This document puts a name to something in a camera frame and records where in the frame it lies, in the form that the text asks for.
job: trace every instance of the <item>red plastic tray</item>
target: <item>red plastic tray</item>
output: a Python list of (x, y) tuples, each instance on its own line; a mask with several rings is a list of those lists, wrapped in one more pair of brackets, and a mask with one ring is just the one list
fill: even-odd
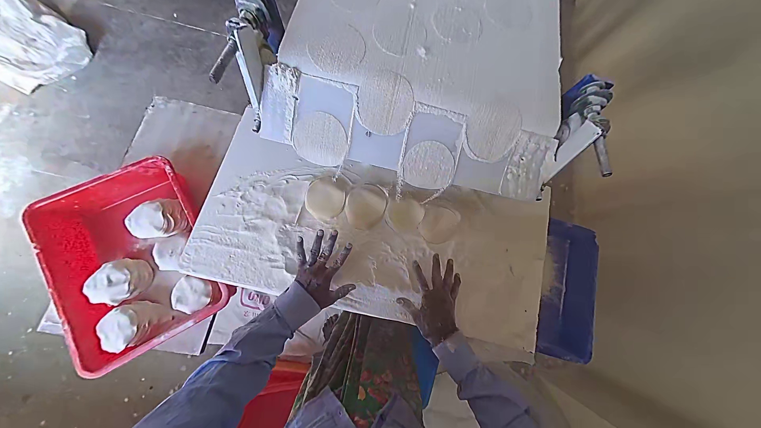
[(137, 205), (161, 198), (179, 199), (190, 224), (195, 224), (196, 209), (184, 179), (161, 156), (142, 159), (42, 198), (22, 214), (37, 263), (61, 317), (68, 352), (83, 378), (105, 375), (212, 316), (235, 293), (232, 286), (212, 283), (212, 301), (204, 309), (179, 317), (166, 331), (121, 353), (100, 348), (95, 325), (113, 307), (90, 303), (82, 293), (82, 285), (101, 264), (135, 253), (140, 240), (127, 231), (124, 218)]

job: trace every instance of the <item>plastic sheet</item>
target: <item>plastic sheet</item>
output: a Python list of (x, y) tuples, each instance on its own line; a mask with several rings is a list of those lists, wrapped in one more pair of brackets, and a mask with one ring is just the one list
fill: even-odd
[(0, 81), (27, 95), (84, 68), (87, 34), (37, 0), (0, 0)]

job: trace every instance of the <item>finger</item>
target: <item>finger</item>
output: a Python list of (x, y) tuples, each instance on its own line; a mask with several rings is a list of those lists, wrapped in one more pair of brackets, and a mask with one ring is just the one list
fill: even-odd
[(338, 254), (338, 257), (336, 257), (336, 261), (333, 262), (333, 265), (330, 267), (330, 271), (332, 273), (336, 273), (338, 269), (341, 269), (341, 266), (346, 262), (346, 259), (349, 257), (349, 253), (352, 252), (352, 243), (349, 242), (346, 244), (346, 246), (341, 250), (341, 252)]
[(454, 260), (447, 260), (447, 268), (444, 270), (444, 279), (442, 283), (444, 287), (452, 287), (452, 277), (454, 276)]
[(420, 263), (418, 263), (417, 260), (415, 260), (415, 262), (412, 263), (412, 268), (415, 271), (415, 276), (418, 279), (418, 284), (420, 285), (420, 289), (422, 291), (430, 290), (431, 287), (428, 286), (428, 281), (425, 279), (425, 275), (423, 275), (423, 269), (420, 267)]
[(433, 255), (433, 268), (431, 269), (431, 288), (437, 289), (441, 286), (441, 259), (438, 253)]
[(455, 273), (454, 283), (452, 283), (452, 289), (449, 290), (449, 295), (452, 296), (452, 302), (457, 300), (457, 294), (460, 292), (460, 283), (462, 283), (462, 281), (460, 280), (460, 274)]
[(328, 262), (328, 259), (330, 259), (330, 255), (333, 253), (333, 249), (336, 246), (336, 239), (338, 239), (338, 231), (333, 229), (333, 231), (330, 232), (330, 236), (328, 237), (328, 243), (325, 248), (323, 248), (323, 252), (320, 253), (317, 261), (322, 264), (326, 264)]
[(296, 258), (298, 259), (299, 267), (307, 263), (307, 253), (304, 252), (304, 239), (301, 236), (296, 238)]
[(357, 289), (357, 286), (354, 284), (346, 284), (345, 286), (340, 286), (336, 291), (333, 292), (333, 298), (334, 298), (333, 303), (343, 299), (350, 292), (356, 289)]
[(309, 266), (312, 266), (317, 262), (317, 256), (320, 255), (320, 248), (323, 246), (323, 235), (325, 235), (325, 231), (320, 229), (317, 231), (317, 235), (314, 237), (312, 249), (309, 251)]
[(417, 318), (418, 316), (418, 309), (415, 307), (415, 304), (412, 303), (411, 300), (409, 300), (406, 297), (399, 297), (396, 300), (396, 303), (399, 303), (402, 305), (402, 308), (404, 308), (405, 311), (411, 316), (413, 319)]

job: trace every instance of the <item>metal rod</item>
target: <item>metal rod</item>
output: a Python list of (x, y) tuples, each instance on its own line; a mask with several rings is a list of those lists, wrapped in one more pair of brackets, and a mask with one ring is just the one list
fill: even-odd
[(228, 65), (230, 65), (233, 58), (235, 58), (235, 53), (237, 53), (237, 43), (235, 43), (235, 39), (229, 37), (228, 45), (224, 47), (222, 54), (209, 72), (209, 80), (212, 81), (212, 83), (219, 83), (224, 71), (227, 69)]
[(605, 146), (605, 137), (594, 140), (594, 152), (597, 154), (597, 162), (600, 163), (600, 174), (603, 177), (610, 177), (613, 175), (613, 169), (610, 167), (610, 159), (608, 159), (608, 148)]

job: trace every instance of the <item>shirt sleeve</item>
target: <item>shirt sleeve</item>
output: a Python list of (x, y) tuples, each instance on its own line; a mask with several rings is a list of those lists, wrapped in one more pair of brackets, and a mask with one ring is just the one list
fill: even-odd
[(285, 341), (319, 312), (309, 293), (293, 282), (135, 427), (235, 428), (246, 404), (267, 384)]
[(457, 383), (457, 396), (468, 401), (482, 428), (536, 428), (521, 394), (481, 363), (461, 332), (433, 351)]

